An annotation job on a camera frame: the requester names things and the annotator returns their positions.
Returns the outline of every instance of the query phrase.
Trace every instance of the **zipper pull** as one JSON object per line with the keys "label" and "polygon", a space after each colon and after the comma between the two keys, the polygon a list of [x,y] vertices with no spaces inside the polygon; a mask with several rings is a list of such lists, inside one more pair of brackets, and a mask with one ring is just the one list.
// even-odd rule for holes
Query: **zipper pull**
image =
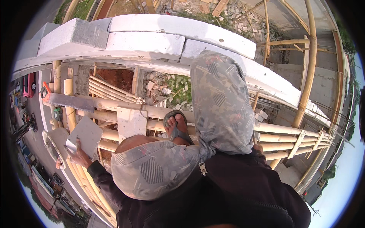
{"label": "zipper pull", "polygon": [[205,168],[205,163],[204,162],[200,162],[199,163],[199,168],[200,168],[201,174],[203,176],[205,176],[205,174],[208,173],[207,170],[206,170],[206,168]]}

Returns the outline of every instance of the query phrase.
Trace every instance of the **car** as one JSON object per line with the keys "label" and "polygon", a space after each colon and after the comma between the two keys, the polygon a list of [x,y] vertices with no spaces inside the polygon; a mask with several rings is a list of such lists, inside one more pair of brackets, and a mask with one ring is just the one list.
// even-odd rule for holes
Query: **car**
{"label": "car", "polygon": [[23,96],[32,98],[35,93],[35,72],[23,76]]}

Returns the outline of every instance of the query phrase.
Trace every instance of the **sandal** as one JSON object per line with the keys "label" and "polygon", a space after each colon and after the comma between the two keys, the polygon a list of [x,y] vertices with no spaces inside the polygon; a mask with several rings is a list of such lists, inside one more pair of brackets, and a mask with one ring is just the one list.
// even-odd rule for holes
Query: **sandal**
{"label": "sandal", "polygon": [[[177,114],[181,114],[182,117],[184,118],[185,124],[188,125],[188,122],[186,120],[186,117],[184,116],[184,114],[180,111],[180,110],[172,110],[169,113],[166,114],[166,116],[164,117],[163,123],[164,123],[164,127],[169,127],[169,123],[167,123],[167,120],[173,116],[175,118],[175,116]],[[180,137],[184,140],[186,140],[191,146],[194,145],[193,140],[191,140],[190,136],[188,133],[182,132],[181,130],[177,129],[177,121],[176,124],[174,126],[174,129],[171,132],[171,136],[170,136],[170,141],[173,141],[176,137]]]}

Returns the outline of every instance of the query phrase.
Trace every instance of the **hand saw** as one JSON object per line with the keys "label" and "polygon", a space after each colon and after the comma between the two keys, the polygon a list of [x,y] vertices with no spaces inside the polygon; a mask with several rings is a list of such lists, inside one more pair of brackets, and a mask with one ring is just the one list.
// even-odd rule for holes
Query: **hand saw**
{"label": "hand saw", "polygon": [[42,98],[42,101],[48,102],[53,105],[67,106],[86,112],[94,112],[95,109],[93,100],[59,93],[51,93],[51,90],[45,82],[43,82],[43,87],[39,94]]}

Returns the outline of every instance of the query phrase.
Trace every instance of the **black jacket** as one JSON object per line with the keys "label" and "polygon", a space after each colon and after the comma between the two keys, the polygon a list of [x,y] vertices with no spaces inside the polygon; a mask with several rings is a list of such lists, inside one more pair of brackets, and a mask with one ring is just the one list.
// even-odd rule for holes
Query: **black jacket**
{"label": "black jacket", "polygon": [[308,207],[256,151],[248,155],[217,152],[177,189],[155,201],[129,198],[98,161],[88,169],[95,184],[120,209],[119,227],[308,227]]}

